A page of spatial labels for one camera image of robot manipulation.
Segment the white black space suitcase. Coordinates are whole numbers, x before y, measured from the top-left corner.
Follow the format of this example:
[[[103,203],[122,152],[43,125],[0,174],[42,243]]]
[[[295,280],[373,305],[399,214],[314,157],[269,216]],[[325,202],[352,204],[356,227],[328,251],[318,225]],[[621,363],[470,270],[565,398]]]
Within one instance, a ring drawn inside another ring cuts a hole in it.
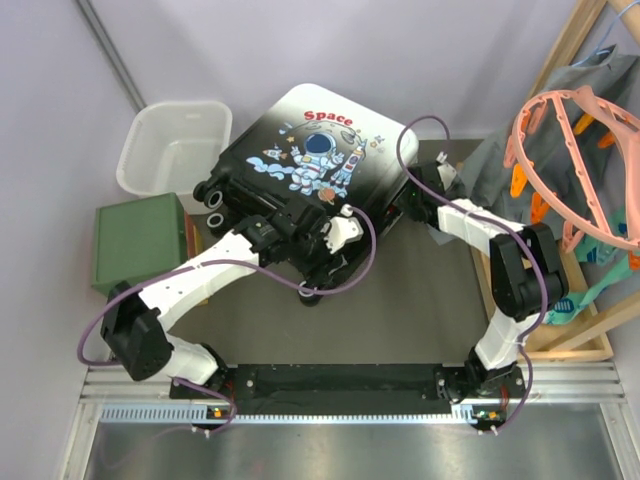
[[[298,297],[315,306],[342,287],[402,213],[394,200],[417,159],[416,134],[401,123],[315,84],[289,90],[219,156],[193,197],[210,209],[209,229],[224,234],[242,219],[269,216],[307,197],[337,216],[348,204],[363,227],[327,270],[297,270]]]

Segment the white plastic basket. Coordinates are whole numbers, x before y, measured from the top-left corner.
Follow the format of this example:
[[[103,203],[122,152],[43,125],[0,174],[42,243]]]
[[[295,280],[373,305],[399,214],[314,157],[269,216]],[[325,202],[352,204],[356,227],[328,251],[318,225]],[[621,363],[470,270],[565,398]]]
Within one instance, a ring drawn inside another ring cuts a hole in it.
[[[134,118],[116,167],[116,180],[139,198],[174,193],[185,211],[208,209],[193,198],[230,141],[233,115],[214,100],[149,105]]]

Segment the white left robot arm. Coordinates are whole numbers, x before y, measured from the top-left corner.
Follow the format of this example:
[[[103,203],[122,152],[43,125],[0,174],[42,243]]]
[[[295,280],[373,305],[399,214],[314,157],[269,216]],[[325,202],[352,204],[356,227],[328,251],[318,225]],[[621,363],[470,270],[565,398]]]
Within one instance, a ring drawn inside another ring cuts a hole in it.
[[[328,235],[338,218],[305,201],[294,200],[264,217],[248,216],[203,253],[127,297],[118,285],[118,303],[104,316],[101,335],[134,381],[162,374],[196,385],[207,384],[223,368],[209,347],[169,334],[186,313],[258,267],[294,254],[320,258],[333,252]]]

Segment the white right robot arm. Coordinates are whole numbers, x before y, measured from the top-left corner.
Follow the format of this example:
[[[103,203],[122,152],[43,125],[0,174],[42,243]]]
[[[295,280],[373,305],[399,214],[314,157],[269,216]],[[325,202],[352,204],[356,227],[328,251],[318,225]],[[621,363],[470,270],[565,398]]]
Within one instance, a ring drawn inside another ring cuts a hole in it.
[[[400,167],[408,177],[406,214],[464,241],[490,264],[494,313],[464,362],[467,392],[500,388],[514,376],[530,334],[568,292],[551,229],[508,221],[465,198],[445,197],[437,162]]]

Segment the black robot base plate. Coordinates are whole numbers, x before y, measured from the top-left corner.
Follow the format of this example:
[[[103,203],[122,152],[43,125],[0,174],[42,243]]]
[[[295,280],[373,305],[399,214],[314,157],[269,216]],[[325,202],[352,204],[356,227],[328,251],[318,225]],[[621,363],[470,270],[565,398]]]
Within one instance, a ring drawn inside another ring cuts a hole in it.
[[[241,364],[207,387],[242,415],[444,413],[467,399],[504,406],[505,386],[480,389],[464,368],[441,364]]]

